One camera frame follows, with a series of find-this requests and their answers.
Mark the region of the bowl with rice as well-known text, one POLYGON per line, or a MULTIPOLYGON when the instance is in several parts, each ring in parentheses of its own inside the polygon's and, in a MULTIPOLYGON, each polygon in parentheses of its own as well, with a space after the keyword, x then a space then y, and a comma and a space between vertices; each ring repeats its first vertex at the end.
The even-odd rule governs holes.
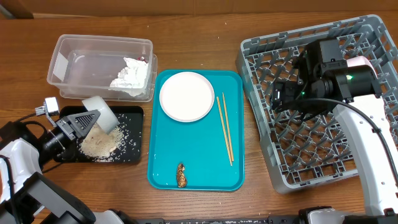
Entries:
POLYGON ((100 116, 96 122, 106 134, 109 134, 118 125, 119 122, 117 117, 114 115, 111 108, 106 104, 102 97, 94 96, 87 98, 83 100, 82 103, 88 111, 99 111, 100 116))

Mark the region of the white napkin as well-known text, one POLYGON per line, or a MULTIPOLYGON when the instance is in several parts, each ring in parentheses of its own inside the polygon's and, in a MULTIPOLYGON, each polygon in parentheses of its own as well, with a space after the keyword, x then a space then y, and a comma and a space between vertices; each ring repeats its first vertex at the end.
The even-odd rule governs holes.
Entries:
POLYGON ((123 88, 124 92, 135 97, 146 94, 148 81, 148 63, 141 58, 139 60, 124 57, 126 66, 118 72, 117 78, 111 83, 111 88, 123 88))

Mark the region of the red silver foil wrapper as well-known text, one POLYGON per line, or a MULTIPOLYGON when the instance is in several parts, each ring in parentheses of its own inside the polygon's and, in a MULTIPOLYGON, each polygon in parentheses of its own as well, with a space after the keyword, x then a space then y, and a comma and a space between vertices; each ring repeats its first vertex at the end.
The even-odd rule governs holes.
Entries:
POLYGON ((138 61, 144 61, 144 62, 147 61, 145 57, 139 57, 139 58, 137 58, 137 60, 138 60, 138 61))

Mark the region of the brown food scrap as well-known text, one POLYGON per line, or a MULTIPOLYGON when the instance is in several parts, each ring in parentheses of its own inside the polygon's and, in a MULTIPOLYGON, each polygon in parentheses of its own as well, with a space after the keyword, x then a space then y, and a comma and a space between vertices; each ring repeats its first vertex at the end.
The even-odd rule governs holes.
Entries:
POLYGON ((187 185, 187 179, 184 174, 185 166, 180 163, 177 167, 177 185, 178 188, 184 188, 187 185))

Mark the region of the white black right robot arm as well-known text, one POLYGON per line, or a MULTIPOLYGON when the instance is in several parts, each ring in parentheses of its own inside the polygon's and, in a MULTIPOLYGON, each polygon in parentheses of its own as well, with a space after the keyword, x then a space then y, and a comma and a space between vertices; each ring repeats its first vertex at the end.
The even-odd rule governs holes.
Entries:
POLYGON ((303 60, 298 69, 302 84, 274 83, 272 109, 334 114, 351 148, 365 199, 366 214, 347 216, 344 222, 397 222, 397 148, 374 67, 359 56, 313 65, 303 60))

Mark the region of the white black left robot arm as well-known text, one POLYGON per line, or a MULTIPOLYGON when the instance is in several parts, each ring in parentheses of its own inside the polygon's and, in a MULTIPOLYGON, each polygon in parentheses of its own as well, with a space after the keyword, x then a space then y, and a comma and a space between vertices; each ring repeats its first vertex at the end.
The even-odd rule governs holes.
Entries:
POLYGON ((36 137, 31 115, 1 128, 1 222, 32 223, 41 207, 50 210, 47 223, 94 223, 95 214, 78 198, 43 175, 50 160, 61 164, 76 157, 77 146, 100 116, 97 110, 64 116, 54 128, 36 137))

